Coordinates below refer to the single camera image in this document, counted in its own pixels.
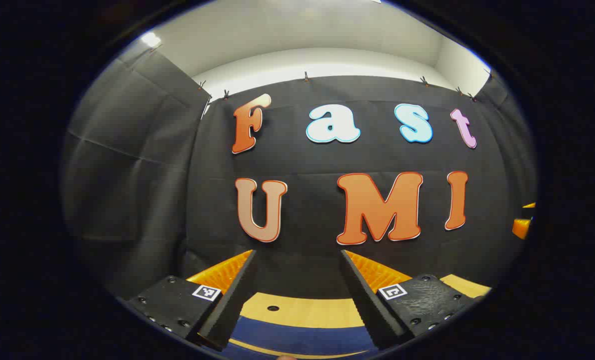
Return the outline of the ceiling light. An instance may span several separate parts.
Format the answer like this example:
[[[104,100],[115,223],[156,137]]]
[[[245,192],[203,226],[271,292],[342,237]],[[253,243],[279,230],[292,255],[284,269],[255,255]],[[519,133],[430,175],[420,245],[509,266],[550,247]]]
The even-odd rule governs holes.
[[[144,45],[148,48],[150,48],[151,50],[155,50],[158,47],[161,47],[163,44],[163,41],[161,39],[160,36],[158,36],[155,32],[153,31],[148,31],[145,32],[141,37],[140,37],[140,41],[142,41],[142,43],[144,43]]]

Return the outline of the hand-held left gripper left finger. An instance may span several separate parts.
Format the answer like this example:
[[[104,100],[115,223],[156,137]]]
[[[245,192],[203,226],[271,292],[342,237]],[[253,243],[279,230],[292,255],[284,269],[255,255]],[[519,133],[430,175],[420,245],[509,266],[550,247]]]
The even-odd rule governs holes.
[[[256,273],[256,251],[248,250],[188,278],[165,276],[126,304],[186,342],[222,351],[256,292]]]

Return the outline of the blue denim jeans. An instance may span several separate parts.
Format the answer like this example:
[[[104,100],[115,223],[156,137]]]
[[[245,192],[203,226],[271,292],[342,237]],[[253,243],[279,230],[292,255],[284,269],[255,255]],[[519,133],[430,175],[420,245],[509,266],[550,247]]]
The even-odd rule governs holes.
[[[333,356],[377,353],[378,347],[363,326],[311,328],[278,325],[241,316],[231,339],[284,353]]]

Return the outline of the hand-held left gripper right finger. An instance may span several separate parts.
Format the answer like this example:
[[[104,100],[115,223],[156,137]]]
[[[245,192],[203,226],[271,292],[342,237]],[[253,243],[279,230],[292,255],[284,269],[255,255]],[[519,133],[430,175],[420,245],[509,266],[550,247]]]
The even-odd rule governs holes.
[[[352,251],[341,250],[339,258],[355,308],[380,350],[435,330],[483,298],[432,274],[408,276]]]

